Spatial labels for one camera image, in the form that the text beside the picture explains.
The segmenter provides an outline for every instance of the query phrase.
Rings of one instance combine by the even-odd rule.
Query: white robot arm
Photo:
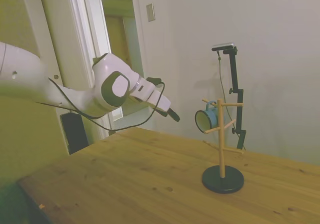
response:
[[[76,91],[56,84],[46,75],[40,59],[21,48],[0,42],[0,95],[31,99],[34,102],[75,110],[99,118],[131,98],[145,102],[176,121],[178,115],[170,109],[171,102],[152,83],[113,54],[107,53],[94,61],[94,87]]]

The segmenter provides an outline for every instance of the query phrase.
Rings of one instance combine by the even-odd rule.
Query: wall plate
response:
[[[154,4],[151,3],[151,4],[148,4],[146,6],[146,13],[148,15],[148,21],[151,22],[151,21],[154,21],[156,18],[155,18],[155,10],[154,10]]]

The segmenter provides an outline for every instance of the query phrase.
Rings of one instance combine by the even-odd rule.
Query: door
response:
[[[132,0],[85,0],[93,46],[98,56],[110,52],[120,57],[135,72],[144,76],[143,39],[138,38]],[[112,112],[111,125],[114,129],[143,122],[151,111],[148,107],[127,100]],[[141,127],[154,129],[153,119]]]

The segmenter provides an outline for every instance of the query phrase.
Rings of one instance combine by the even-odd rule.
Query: wood grain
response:
[[[245,179],[222,195],[201,184],[219,152],[133,128],[22,179],[54,224],[319,224],[320,167],[225,152]]]

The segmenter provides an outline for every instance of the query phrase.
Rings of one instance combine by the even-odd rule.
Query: white wall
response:
[[[239,49],[247,150],[320,164],[319,0],[138,1],[148,74],[166,81],[165,95],[181,117],[178,124],[157,118],[157,130],[213,140],[197,130],[194,114],[205,107],[203,97],[222,97],[217,56],[210,47],[232,41]],[[156,20],[148,22],[145,9],[151,2]],[[222,78],[229,90],[226,55]],[[227,100],[235,101],[236,95]],[[228,134],[235,146],[235,135]]]

